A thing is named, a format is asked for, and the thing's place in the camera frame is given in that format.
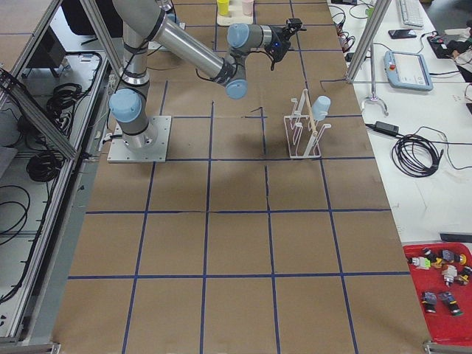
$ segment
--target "electronic device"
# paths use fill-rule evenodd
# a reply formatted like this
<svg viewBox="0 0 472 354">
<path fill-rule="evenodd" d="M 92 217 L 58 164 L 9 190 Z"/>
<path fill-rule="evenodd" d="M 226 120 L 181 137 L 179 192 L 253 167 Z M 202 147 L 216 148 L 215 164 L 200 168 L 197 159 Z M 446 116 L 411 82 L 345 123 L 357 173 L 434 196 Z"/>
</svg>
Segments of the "electronic device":
<svg viewBox="0 0 472 354">
<path fill-rule="evenodd" d="M 446 242 L 472 243 L 472 234 L 458 232 L 440 232 L 441 240 Z"/>
<path fill-rule="evenodd" d="M 383 57 L 383 63 L 392 87 L 417 91 L 433 89 L 425 58 L 421 54 L 389 50 Z"/>
<path fill-rule="evenodd" d="M 413 29 L 391 29 L 389 36 L 391 39 L 416 38 L 416 32 Z"/>
<path fill-rule="evenodd" d="M 398 0 L 398 6 L 405 27 L 423 28 L 423 15 L 418 0 Z"/>
<path fill-rule="evenodd" d="M 357 5 L 357 0 L 331 0 L 331 4 Z"/>
<path fill-rule="evenodd" d="M 389 136 L 397 136 L 398 135 L 398 125 L 393 125 L 385 122 L 377 121 L 375 124 L 366 124 L 367 127 L 371 128 L 373 131 L 377 131 L 378 133 L 382 133 Z"/>
<path fill-rule="evenodd" d="M 431 49 L 433 49 L 434 54 L 436 55 L 436 58 L 438 59 L 449 59 L 449 52 L 448 52 L 448 47 L 444 44 L 444 40 L 436 35 L 436 36 L 429 36 L 426 37 L 428 39 L 428 43 L 431 46 Z"/>
</svg>

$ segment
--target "power adapter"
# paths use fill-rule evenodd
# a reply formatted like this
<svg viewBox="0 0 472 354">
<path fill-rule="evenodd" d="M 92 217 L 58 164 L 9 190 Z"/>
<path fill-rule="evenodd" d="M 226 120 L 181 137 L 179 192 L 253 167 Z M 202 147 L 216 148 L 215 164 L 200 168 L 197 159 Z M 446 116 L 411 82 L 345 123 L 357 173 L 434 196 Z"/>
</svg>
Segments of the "power adapter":
<svg viewBox="0 0 472 354">
<path fill-rule="evenodd" d="M 375 122 L 375 124 L 366 124 L 367 127 L 371 128 L 373 131 L 377 131 L 378 133 L 389 135 L 389 136 L 397 136 L 398 135 L 398 126 L 384 123 L 384 122 Z"/>
</svg>

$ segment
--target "brown cardboard floor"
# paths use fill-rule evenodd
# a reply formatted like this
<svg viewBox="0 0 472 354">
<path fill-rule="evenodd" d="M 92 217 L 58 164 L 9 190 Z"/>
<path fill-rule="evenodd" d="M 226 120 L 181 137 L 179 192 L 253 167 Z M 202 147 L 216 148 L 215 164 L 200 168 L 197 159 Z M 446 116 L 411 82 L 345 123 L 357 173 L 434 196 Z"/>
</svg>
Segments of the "brown cardboard floor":
<svg viewBox="0 0 472 354">
<path fill-rule="evenodd" d="M 218 51 L 214 4 L 176 2 Z M 54 340 L 67 354 L 421 353 L 428 338 L 326 3 L 259 1 L 259 24 L 308 29 L 232 101 L 169 53 L 148 114 L 171 114 L 165 164 L 102 155 Z M 287 158 L 304 88 L 332 100 L 322 159 Z"/>
</svg>

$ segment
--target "smartphone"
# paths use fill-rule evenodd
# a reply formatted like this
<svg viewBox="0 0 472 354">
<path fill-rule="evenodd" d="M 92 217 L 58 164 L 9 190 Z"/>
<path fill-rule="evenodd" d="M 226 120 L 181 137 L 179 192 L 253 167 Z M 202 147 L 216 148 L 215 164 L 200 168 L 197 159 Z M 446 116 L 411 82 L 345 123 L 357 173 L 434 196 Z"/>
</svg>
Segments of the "smartphone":
<svg viewBox="0 0 472 354">
<path fill-rule="evenodd" d="M 391 29 L 389 35 L 391 39 L 415 38 L 416 32 L 413 29 Z"/>
</svg>

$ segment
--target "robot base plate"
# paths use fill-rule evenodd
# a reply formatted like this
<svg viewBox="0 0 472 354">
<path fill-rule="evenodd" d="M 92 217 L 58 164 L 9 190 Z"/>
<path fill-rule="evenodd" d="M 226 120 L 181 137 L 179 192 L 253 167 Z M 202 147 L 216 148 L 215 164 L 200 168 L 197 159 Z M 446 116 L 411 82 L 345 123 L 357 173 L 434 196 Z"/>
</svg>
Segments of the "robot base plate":
<svg viewBox="0 0 472 354">
<path fill-rule="evenodd" d="M 139 150 L 131 150 L 122 139 L 114 139 L 111 142 L 110 152 L 108 153 L 108 162 L 165 162 L 172 117 L 152 116 L 149 118 L 149 122 L 157 127 L 157 140 L 154 144 Z M 118 135 L 121 133 L 121 128 L 117 125 L 114 134 Z"/>
</svg>

